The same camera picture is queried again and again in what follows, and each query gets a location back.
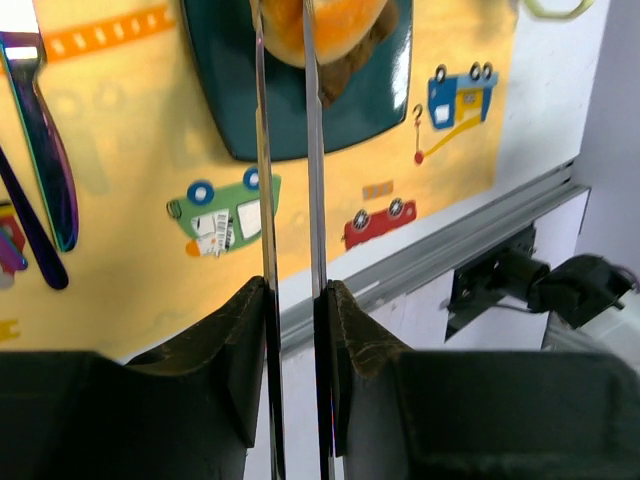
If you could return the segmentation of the glazed bagel donut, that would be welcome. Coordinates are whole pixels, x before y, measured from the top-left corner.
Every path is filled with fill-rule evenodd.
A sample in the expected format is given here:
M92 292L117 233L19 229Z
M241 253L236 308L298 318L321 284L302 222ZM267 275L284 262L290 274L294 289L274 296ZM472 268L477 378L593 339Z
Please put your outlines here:
M305 65L302 1L251 1L252 19L262 17L267 51L281 62ZM365 39L380 21L384 30L395 28L394 1L313 1L310 15L316 56L325 65L339 60Z

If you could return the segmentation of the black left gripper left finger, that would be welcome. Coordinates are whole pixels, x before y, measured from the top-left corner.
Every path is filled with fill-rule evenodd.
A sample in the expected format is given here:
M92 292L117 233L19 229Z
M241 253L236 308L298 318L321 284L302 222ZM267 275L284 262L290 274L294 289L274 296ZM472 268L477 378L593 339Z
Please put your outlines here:
M261 277L125 364L90 351L1 356L5 479L239 479L265 348Z

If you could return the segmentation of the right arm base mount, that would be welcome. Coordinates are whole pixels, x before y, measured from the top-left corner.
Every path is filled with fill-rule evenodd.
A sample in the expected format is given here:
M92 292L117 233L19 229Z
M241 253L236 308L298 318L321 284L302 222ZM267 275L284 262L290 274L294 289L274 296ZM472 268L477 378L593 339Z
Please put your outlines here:
M529 225L454 270L445 338L450 339L505 298L528 302L535 282L550 273L534 258L536 229Z

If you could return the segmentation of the brown croissant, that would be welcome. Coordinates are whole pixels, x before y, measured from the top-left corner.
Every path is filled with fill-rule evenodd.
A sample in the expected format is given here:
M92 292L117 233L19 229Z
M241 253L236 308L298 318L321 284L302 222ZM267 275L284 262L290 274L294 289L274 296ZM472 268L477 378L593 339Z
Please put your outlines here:
M371 29L344 57L319 67L320 100L324 108L331 107L344 93L351 77L373 56L376 48L396 29L400 7L397 1L387 1Z

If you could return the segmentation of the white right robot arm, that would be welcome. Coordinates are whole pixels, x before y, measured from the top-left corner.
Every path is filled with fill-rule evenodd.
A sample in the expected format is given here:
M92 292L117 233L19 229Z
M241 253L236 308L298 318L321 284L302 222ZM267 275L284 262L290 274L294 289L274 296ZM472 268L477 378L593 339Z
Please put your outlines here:
M547 313L547 350L608 351L639 365L639 278L596 255L572 257L534 281L527 304Z

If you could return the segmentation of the pale green mug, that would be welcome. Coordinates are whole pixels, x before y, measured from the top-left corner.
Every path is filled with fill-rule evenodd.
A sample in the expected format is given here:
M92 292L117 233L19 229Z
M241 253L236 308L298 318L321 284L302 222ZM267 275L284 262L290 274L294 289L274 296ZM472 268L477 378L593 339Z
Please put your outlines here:
M581 0L566 8L552 6L549 2L538 0L524 0L523 4L529 13L538 20L567 22L586 13L595 4L595 1Z

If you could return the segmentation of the metal tongs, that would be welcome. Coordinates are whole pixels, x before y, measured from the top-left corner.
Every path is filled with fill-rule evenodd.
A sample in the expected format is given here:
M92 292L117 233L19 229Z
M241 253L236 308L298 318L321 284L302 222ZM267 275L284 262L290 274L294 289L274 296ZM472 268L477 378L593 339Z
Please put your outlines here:
M267 88L264 54L268 52L263 36L262 17L254 20L256 44L256 138L260 190L260 212L263 241L264 272L268 286L267 367L269 381L270 435L272 476L285 476L284 416L281 372L281 328L278 290L277 241L285 246L286 263L301 262L309 253L310 286L313 300L314 348L316 351L316 396L318 413L318 445L322 479L335 476L331 368L328 363L329 328L323 322L326 311L326 229L324 200L324 130L320 100L319 63L310 15L311 1L302 1L305 49L305 118L308 164L286 172L294 184L294 192L285 199L285 230L276 231L273 196Z

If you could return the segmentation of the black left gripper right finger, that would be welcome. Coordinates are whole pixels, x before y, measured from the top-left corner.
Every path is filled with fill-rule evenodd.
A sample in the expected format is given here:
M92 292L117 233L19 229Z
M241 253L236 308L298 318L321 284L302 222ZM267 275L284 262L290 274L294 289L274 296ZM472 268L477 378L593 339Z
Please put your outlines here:
M328 287L349 479L635 479L639 380L600 352L415 350Z

